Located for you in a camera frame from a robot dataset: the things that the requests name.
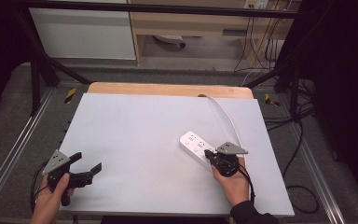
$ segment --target white cable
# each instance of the white cable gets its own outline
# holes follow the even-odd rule
[[[217,102],[213,97],[211,96],[206,96],[208,97],[209,99],[211,99],[212,101],[214,101],[217,105],[219,105],[219,107],[222,109],[222,111],[225,113],[225,115],[227,116],[227,118],[229,119],[229,121],[231,122],[231,125],[232,127],[234,128],[234,131],[235,131],[235,134],[237,135],[237,139],[238,139],[238,143],[240,144],[240,147],[243,148],[242,146],[242,142],[240,140],[240,136],[238,135],[238,132],[237,132],[237,128],[235,128],[235,125],[234,125],[234,122],[232,121],[231,117],[228,115],[228,113],[226,112],[226,110],[219,104],[219,102]]]
[[[289,10],[289,7],[292,5],[293,0],[290,0],[289,4],[287,5],[285,10]]]
[[[255,70],[250,71],[250,72],[248,73],[248,75],[246,75],[246,77],[245,77],[245,79],[243,80],[241,86],[243,86],[243,84],[245,84],[246,78],[247,78],[249,75],[251,75],[253,72],[255,72]]]

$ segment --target person's left hand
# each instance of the person's left hand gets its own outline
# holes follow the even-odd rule
[[[61,196],[63,193],[67,193],[68,196],[72,196],[73,190],[66,190],[69,183],[69,174],[64,174],[57,184],[54,192],[45,186],[48,185],[48,176],[45,175],[42,180],[40,188],[42,189],[37,195],[36,206],[34,208],[34,214],[31,219],[31,224],[50,224],[55,223],[58,209],[61,204]]]

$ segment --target black sleeve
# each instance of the black sleeve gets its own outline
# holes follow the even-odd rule
[[[238,224],[279,224],[278,219],[270,213],[258,213],[251,201],[235,205],[230,213]]]

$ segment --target white cabinet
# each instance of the white cabinet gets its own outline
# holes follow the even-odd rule
[[[87,0],[126,3],[125,0]],[[54,58],[135,60],[128,12],[30,8],[46,53]]]

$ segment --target human hand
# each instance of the human hand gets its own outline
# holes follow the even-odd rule
[[[31,224],[50,224],[55,223],[58,209],[60,208],[61,196],[65,192],[68,196],[72,196],[74,190],[66,187],[69,183],[69,174],[64,174],[57,184],[54,192],[46,186],[48,185],[48,176],[45,175],[42,180],[40,188],[42,189],[37,195],[36,206],[34,214],[31,219]]]
[[[238,158],[240,165],[245,167],[244,158]],[[249,201],[249,183],[245,176],[240,172],[237,172],[231,177],[225,177],[220,175],[216,167],[212,166],[213,177],[223,187],[226,194],[226,198],[231,206],[235,206],[238,203]]]

